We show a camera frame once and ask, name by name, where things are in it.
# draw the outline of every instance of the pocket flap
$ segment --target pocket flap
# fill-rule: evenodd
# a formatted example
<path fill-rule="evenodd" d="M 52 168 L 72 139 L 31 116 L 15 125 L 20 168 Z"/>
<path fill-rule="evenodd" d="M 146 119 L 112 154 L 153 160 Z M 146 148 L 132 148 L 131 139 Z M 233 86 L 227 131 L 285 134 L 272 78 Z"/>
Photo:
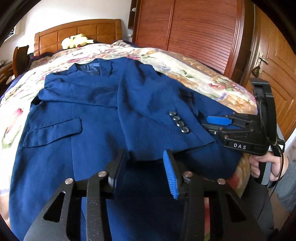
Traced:
<path fill-rule="evenodd" d="M 51 126 L 28 131 L 23 147 L 37 147 L 47 145 L 66 136 L 82 132 L 80 118 L 67 120 Z"/>

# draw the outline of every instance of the stuffed animal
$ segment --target stuffed animal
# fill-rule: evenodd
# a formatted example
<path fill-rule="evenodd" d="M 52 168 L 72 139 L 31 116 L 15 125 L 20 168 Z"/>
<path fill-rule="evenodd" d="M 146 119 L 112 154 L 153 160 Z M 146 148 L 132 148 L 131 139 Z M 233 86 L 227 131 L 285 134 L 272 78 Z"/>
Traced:
<path fill-rule="evenodd" d="M 83 47 L 87 44 L 93 44 L 94 40 L 93 39 L 88 39 L 87 37 L 85 37 L 84 34 L 78 34 L 78 35 L 74 35 L 71 36 L 69 38 L 65 38 L 62 41 L 62 48 L 63 49 L 71 49 L 71 48 L 76 48 L 76 47 Z"/>

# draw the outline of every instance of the floral bedspread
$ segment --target floral bedspread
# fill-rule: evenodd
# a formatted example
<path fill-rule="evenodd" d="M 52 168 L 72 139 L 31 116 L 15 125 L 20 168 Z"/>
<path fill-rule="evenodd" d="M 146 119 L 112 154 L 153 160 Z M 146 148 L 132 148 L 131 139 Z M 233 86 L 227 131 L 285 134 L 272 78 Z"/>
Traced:
<path fill-rule="evenodd" d="M 91 44 L 65 50 L 52 57 L 33 62 L 30 70 L 8 91 L 0 103 L 0 214 L 9 225 L 8 197 L 12 168 L 18 143 L 30 103 L 44 87 L 47 74 L 68 69 L 73 63 L 85 64 L 95 58 L 114 59 L 127 57 L 150 64 L 156 71 L 181 82 L 236 112 L 255 114 L 254 97 L 243 87 L 217 74 L 201 63 L 180 54 L 156 49 L 134 48 L 117 41 L 112 45 Z M 244 154 L 228 183 L 239 196 L 250 175 L 248 155 Z M 209 206 L 206 207 L 205 239 L 209 239 Z"/>

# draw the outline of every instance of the door handle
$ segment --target door handle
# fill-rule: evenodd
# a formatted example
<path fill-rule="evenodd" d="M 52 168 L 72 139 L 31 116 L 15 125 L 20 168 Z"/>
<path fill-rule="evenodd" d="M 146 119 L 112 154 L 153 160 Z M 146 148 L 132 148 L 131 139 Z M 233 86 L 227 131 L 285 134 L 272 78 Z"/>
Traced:
<path fill-rule="evenodd" d="M 266 59 L 263 58 L 263 53 L 260 52 L 260 53 L 259 53 L 259 56 L 258 56 L 258 60 L 257 60 L 257 64 L 256 64 L 256 66 L 260 66 L 260 64 L 261 64 L 262 61 L 263 61 L 264 63 L 268 64 L 268 61 L 267 61 Z"/>

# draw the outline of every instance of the hand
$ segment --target hand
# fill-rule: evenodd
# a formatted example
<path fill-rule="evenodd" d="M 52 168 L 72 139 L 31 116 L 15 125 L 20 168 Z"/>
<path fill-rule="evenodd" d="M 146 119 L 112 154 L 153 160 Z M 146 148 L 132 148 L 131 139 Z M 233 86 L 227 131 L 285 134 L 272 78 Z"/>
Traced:
<path fill-rule="evenodd" d="M 259 177 L 259 162 L 271 162 L 271 173 L 270 173 L 270 181 L 276 181 L 279 178 L 279 172 L 281 170 L 281 157 L 274 156 L 273 152 L 268 151 L 264 156 L 255 156 L 250 155 L 249 157 L 250 165 L 251 165 L 251 175 L 253 177 Z M 289 161 L 286 153 L 284 152 L 284 166 L 283 171 L 281 173 L 281 177 L 285 174 Z"/>

